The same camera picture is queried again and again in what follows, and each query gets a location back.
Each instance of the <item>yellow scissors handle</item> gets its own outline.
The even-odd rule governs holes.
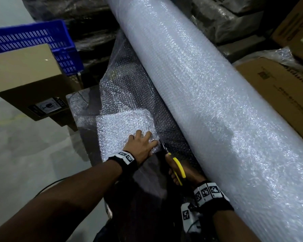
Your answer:
[[[182,178],[186,178],[185,171],[184,171],[180,161],[176,157],[174,157],[173,160],[177,164],[177,166],[178,166],[178,168],[181,172]],[[174,171],[174,174],[175,174],[176,178],[178,179],[178,182],[180,183],[180,186],[183,186],[183,183],[181,182],[180,178],[178,177],[178,174],[176,173],[176,171]]]

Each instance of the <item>person's right arm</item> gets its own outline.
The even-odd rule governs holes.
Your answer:
[[[178,166],[172,159],[171,155],[166,155],[166,161],[172,169],[169,174],[172,175],[173,182],[179,185],[179,182],[173,173],[173,170],[180,175]],[[186,178],[190,181],[193,188],[199,186],[206,178],[198,173],[193,167],[186,162],[181,162],[186,174]],[[253,231],[241,220],[241,218],[230,210],[217,211],[213,215],[213,224],[220,242],[260,242]]]

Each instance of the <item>bubble wrap roll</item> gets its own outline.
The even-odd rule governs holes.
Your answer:
[[[121,151],[128,142],[129,135],[135,135],[137,130],[141,130],[142,134],[150,131],[152,133],[150,141],[159,140],[154,120],[146,109],[97,116],[97,134],[102,161],[106,161],[110,154]],[[152,152],[159,150],[158,145]]]
[[[262,241],[303,242],[303,139],[170,0],[107,0],[206,175]]]

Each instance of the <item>scissors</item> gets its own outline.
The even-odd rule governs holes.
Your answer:
[[[170,153],[170,152],[168,151],[168,149],[166,148],[164,142],[162,142],[162,140],[160,140],[160,142],[161,142],[162,149],[163,149],[167,154],[171,155],[171,153]],[[177,164],[177,166],[178,166],[178,168],[179,168],[179,170],[180,170],[180,172],[181,172],[181,175],[182,175],[182,178],[183,178],[183,182],[185,182],[185,180],[186,180],[186,175],[185,175],[185,171],[184,171],[184,169],[183,169],[183,167],[182,167],[180,161],[179,161],[176,157],[173,157],[173,160],[175,161],[175,163]],[[180,183],[180,186],[183,186],[183,183],[182,183],[181,179],[178,177],[178,174],[176,173],[176,171],[173,170],[173,172],[174,172],[176,178],[178,179],[178,182]]]

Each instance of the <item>black wristband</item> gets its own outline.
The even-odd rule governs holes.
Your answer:
[[[213,216],[217,211],[234,211],[230,200],[216,183],[202,182],[194,190],[194,195],[198,203],[196,210],[202,214]]]
[[[119,179],[132,176],[138,169],[138,163],[134,159],[133,155],[128,151],[119,151],[109,155],[108,160],[116,161],[122,168],[122,174]]]

